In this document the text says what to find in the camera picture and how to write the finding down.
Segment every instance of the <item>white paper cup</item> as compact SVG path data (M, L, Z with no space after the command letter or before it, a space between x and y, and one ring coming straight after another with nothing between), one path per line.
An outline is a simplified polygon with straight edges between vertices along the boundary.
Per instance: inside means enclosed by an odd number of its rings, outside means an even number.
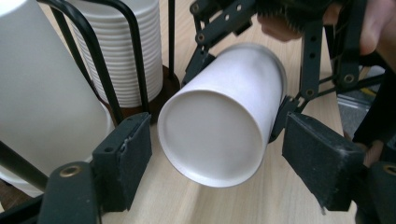
M164 153L200 184L246 181L262 162L285 85L283 66L269 49L224 50L164 105L158 119Z

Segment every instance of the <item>wooden surface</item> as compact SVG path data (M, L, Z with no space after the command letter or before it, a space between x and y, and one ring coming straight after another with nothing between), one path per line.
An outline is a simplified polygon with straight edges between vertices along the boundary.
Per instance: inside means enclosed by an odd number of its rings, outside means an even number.
M189 12L191 0L176 0L175 73L181 80L196 48L194 23ZM160 1L163 63L168 65L167 1ZM298 90L301 42L281 43L261 32L256 18L253 27L217 44L211 52L237 42L259 43L271 49L284 64L288 94ZM330 74L327 52L323 52L323 76ZM304 113L342 132L334 94L308 104ZM355 205L348 213L322 211L315 197L281 156L283 134L270 144L257 173L245 183L227 189L201 186L181 175L166 159L158 143L156 125L151 126L153 155L148 163L130 211L103 216L104 223L354 223Z

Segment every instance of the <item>wooden table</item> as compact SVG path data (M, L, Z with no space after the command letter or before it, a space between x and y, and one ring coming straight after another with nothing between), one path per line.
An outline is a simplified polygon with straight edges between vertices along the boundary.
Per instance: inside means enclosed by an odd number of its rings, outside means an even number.
M194 23L189 12L191 3L192 0L176 1L175 73L179 80L184 77L196 48ZM167 1L160 1L160 5L163 63L168 65ZM253 27L238 37L228 36L211 52L217 55L238 42L266 46L284 64L288 94L295 95L298 90L301 42L281 43L263 35L256 18L252 19ZM322 53L322 58L321 73L328 76L331 68L326 51ZM342 132L335 94L310 102L304 113ZM105 214L104 223L355 223L354 204L348 213L326 212L326 215L322 215L315 197L281 156L283 133L268 145L257 173L245 183L227 189L205 187L180 174L166 159L159 145L156 125L151 126L151 141L153 154L131 210Z

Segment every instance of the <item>paper cup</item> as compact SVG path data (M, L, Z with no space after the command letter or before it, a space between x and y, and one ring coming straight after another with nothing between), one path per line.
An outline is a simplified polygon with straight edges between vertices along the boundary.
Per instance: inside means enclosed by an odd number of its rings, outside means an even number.
M269 49L224 50L164 105L158 135L168 160L209 187L246 181L261 165L285 85L284 68Z

